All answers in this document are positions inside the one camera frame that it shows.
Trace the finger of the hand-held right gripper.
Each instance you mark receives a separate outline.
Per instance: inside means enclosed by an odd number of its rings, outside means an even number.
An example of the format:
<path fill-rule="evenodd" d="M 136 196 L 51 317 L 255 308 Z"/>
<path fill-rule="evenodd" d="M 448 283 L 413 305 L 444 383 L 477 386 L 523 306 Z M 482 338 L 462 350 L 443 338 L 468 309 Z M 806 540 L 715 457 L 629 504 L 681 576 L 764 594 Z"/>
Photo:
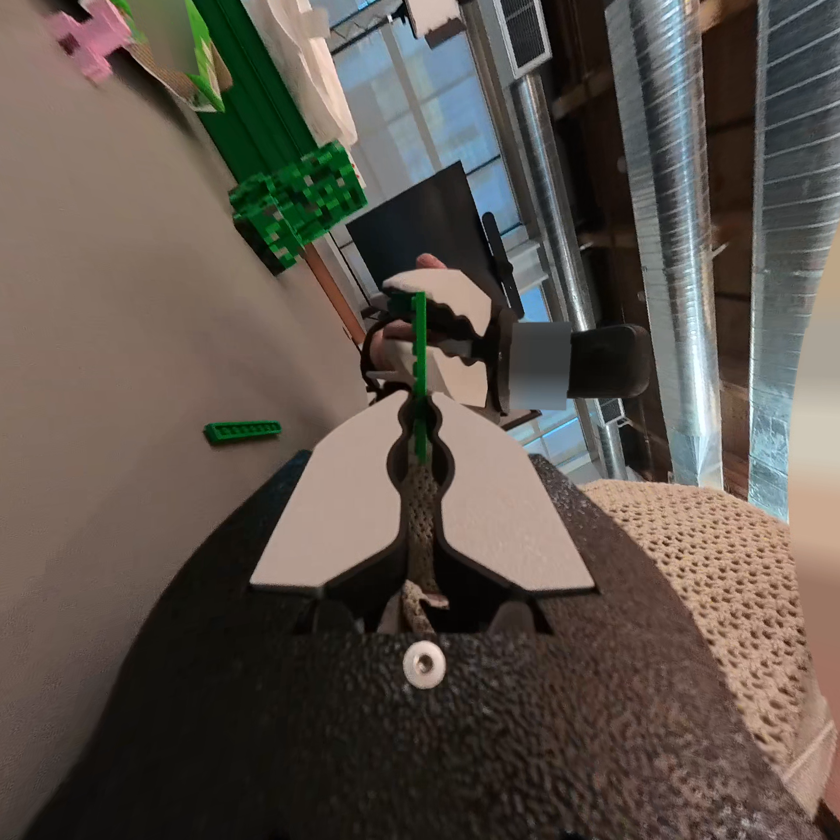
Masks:
<path fill-rule="evenodd" d="M 458 269 L 421 268 L 386 280 L 390 301 L 397 293 L 423 292 L 427 300 L 427 337 L 430 342 L 483 340 L 490 327 L 493 303 Z"/>
<path fill-rule="evenodd" d="M 446 337 L 433 331 L 425 355 L 425 393 L 441 393 L 456 403 L 482 411 L 489 395 L 487 363 L 474 354 L 474 339 Z"/>

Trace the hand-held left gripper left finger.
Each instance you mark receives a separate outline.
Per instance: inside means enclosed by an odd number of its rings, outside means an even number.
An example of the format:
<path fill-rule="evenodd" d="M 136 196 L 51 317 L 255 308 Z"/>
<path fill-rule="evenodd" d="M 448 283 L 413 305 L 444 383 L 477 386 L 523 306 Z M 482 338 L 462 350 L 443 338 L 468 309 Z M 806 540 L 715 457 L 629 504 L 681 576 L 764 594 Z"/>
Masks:
<path fill-rule="evenodd" d="M 315 446 L 250 577 L 253 587 L 318 594 L 396 544 L 403 503 L 388 459 L 405 440 L 400 415 L 409 398 L 389 395 Z"/>

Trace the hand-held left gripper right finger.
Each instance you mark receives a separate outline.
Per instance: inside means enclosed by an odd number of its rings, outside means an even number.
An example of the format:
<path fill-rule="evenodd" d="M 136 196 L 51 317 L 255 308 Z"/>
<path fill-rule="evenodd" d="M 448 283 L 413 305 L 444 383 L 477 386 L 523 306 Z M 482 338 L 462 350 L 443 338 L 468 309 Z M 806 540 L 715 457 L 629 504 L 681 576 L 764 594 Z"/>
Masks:
<path fill-rule="evenodd" d="M 454 560 L 526 594 L 595 582 L 526 450 L 499 426 L 432 394 L 436 534 Z"/>

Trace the narrow green lego plate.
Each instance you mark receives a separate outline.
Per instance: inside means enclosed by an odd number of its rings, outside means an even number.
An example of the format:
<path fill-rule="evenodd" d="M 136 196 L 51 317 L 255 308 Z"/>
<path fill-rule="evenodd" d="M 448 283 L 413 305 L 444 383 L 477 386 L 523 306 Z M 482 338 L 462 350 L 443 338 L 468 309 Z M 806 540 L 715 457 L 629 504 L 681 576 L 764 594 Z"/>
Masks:
<path fill-rule="evenodd" d="M 414 452 L 419 464 L 427 462 L 427 298 L 418 291 L 412 297 L 412 328 L 414 353 L 413 436 Z"/>

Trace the green holed lego plate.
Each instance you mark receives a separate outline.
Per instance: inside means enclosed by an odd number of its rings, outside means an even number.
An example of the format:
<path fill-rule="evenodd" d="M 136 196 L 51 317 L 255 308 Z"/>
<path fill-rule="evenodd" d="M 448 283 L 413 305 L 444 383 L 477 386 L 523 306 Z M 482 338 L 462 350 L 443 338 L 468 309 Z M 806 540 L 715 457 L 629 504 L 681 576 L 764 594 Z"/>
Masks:
<path fill-rule="evenodd" d="M 277 421 L 208 423 L 203 427 L 205 440 L 213 447 L 275 438 L 281 432 L 282 427 Z"/>

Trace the green pixel-pattern lego assembly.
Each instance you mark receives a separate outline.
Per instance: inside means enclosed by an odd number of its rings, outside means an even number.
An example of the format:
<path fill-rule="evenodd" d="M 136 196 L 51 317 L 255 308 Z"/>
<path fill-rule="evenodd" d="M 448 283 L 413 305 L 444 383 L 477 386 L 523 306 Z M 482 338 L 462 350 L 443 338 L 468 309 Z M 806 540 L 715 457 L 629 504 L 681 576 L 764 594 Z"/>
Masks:
<path fill-rule="evenodd" d="M 234 227 L 273 277 L 305 247 L 368 204 L 350 154 L 332 141 L 228 193 Z"/>

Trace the green lego box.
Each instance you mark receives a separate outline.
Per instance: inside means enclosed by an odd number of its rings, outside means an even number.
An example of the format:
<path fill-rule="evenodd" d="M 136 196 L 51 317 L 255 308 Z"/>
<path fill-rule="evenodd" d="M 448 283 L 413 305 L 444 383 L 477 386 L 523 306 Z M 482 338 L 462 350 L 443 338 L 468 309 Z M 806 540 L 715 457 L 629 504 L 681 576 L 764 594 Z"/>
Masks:
<path fill-rule="evenodd" d="M 130 30 L 127 50 L 140 67 L 195 112 L 225 112 L 233 80 L 192 1 L 114 1 Z"/>

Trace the pink lego figure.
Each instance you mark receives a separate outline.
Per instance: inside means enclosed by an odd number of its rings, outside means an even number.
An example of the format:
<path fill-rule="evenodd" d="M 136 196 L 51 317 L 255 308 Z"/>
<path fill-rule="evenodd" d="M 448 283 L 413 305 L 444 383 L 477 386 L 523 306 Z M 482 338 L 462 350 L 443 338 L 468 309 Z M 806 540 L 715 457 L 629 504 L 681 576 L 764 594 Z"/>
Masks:
<path fill-rule="evenodd" d="M 109 57 L 131 46 L 132 29 L 123 13 L 110 1 L 85 2 L 88 18 L 82 22 L 64 12 L 46 20 L 51 37 L 82 76 L 98 85 L 112 74 Z"/>

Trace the person's right hand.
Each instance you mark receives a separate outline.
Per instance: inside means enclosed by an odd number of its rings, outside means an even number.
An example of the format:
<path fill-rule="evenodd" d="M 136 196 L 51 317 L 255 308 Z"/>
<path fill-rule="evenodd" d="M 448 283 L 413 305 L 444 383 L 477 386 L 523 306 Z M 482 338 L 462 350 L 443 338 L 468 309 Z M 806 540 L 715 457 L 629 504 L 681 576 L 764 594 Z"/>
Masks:
<path fill-rule="evenodd" d="M 408 342 L 413 338 L 413 327 L 403 320 L 381 323 L 369 331 L 364 347 L 363 357 L 371 371 L 395 371 L 396 366 L 390 355 L 391 344 L 394 342 Z"/>

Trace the black webcam bar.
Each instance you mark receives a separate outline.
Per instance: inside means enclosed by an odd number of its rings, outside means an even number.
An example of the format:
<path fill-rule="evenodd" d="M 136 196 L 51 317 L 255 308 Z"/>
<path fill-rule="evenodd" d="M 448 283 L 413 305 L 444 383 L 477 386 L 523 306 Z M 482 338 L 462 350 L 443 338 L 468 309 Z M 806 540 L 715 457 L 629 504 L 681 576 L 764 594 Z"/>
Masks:
<path fill-rule="evenodd" d="M 513 310 L 518 320 L 522 320 L 524 318 L 524 307 L 513 274 L 513 267 L 502 243 L 501 233 L 494 214 L 492 212 L 483 213 L 481 224 L 492 257 L 493 273 L 505 294 L 509 308 Z"/>

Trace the black monitor with webcam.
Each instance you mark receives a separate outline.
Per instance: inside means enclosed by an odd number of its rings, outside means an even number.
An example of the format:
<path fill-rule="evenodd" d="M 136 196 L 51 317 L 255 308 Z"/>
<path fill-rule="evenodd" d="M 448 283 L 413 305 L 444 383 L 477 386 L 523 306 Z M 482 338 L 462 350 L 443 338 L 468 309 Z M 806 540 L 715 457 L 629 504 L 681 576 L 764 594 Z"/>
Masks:
<path fill-rule="evenodd" d="M 374 284 L 412 270 L 429 254 L 462 270 L 495 303 L 508 305 L 494 275 L 481 216 L 461 163 L 411 186 L 349 222 L 347 228 Z"/>

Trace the large paned window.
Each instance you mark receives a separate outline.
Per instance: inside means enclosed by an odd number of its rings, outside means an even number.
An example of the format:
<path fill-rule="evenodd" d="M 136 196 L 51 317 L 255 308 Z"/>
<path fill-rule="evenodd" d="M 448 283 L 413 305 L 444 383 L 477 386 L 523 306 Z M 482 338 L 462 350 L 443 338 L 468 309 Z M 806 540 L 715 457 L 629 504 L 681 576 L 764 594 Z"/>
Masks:
<path fill-rule="evenodd" d="M 329 11 L 329 49 L 357 132 L 350 156 L 364 182 L 365 212 L 460 164 L 479 215 L 496 219 L 526 320 L 566 320 L 467 35 L 431 48 L 398 16 L 399 5 L 350 2 Z"/>

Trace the white paper bags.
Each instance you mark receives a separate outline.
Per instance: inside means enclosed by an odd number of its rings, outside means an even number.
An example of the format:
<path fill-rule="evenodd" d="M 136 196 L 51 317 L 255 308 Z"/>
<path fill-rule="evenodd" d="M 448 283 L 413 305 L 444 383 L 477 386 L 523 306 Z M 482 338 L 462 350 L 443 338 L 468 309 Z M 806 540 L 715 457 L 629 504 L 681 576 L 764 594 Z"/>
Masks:
<path fill-rule="evenodd" d="M 318 146 L 357 142 L 353 116 L 327 45 L 327 11 L 309 1 L 247 2 L 248 14 Z"/>

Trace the white air vent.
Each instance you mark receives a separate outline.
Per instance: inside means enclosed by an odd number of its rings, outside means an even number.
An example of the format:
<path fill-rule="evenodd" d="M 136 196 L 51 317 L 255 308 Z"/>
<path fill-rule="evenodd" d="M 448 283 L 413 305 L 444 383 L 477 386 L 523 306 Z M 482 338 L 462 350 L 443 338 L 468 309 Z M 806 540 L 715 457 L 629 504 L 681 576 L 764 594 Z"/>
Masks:
<path fill-rule="evenodd" d="M 552 57 L 540 1 L 496 1 L 497 22 L 510 77 L 517 81 Z"/>

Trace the green plastic crate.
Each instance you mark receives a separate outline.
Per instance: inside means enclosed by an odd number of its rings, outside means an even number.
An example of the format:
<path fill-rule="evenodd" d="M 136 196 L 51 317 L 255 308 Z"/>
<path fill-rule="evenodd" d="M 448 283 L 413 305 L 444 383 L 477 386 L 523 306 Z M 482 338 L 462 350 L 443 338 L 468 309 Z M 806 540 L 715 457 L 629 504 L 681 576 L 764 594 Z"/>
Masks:
<path fill-rule="evenodd" d="M 204 129 L 241 183 L 272 173 L 318 144 L 240 1 L 195 1 L 233 85 L 222 93 L 223 112 L 200 116 Z"/>

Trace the studio light on stand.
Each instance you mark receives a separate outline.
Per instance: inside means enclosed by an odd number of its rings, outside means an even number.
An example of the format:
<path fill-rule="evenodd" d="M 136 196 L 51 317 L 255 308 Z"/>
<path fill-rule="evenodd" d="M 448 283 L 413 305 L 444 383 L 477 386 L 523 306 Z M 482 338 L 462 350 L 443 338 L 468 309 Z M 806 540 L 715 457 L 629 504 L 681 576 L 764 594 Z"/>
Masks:
<path fill-rule="evenodd" d="M 416 39 L 459 18 L 458 1 L 405 1 L 409 25 Z"/>

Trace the large silver air duct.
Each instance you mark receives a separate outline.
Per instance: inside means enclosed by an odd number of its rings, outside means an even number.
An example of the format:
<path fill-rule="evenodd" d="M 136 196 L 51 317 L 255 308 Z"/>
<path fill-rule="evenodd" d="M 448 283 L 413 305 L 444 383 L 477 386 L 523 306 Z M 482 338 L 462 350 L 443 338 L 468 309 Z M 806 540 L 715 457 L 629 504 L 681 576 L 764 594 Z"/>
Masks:
<path fill-rule="evenodd" d="M 788 521 L 792 403 L 839 216 L 839 2 L 758 2 L 748 501 Z"/>
<path fill-rule="evenodd" d="M 699 3 L 605 4 L 673 481 L 722 490 Z"/>

